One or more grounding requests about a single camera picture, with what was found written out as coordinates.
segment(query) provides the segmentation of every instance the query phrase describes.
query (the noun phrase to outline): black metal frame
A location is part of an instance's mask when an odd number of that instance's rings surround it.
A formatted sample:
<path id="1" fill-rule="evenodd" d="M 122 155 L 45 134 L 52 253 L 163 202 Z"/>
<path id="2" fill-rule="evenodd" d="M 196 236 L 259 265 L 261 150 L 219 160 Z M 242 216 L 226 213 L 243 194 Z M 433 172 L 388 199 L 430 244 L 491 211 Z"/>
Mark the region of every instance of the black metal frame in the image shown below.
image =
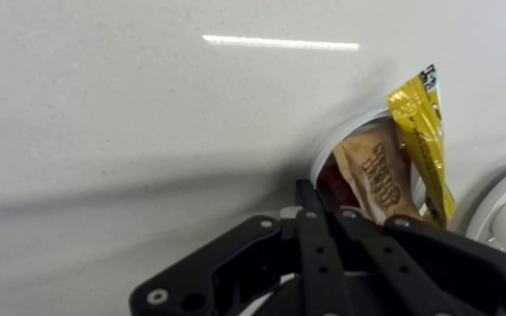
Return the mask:
<path id="1" fill-rule="evenodd" d="M 265 294 L 254 315 L 506 315 L 506 253 L 410 218 L 375 227 L 308 181 L 296 202 L 294 220 L 252 216 L 140 285 L 131 315 L 238 315 Z"/>

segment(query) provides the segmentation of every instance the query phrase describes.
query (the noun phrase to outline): white round object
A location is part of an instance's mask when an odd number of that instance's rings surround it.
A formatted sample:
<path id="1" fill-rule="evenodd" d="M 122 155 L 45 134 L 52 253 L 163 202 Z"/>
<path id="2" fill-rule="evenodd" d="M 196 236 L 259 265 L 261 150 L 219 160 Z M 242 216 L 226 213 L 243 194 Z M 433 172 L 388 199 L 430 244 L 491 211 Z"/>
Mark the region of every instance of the white round object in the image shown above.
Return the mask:
<path id="1" fill-rule="evenodd" d="M 506 178 L 502 178 L 482 199 L 465 236 L 506 250 Z"/>

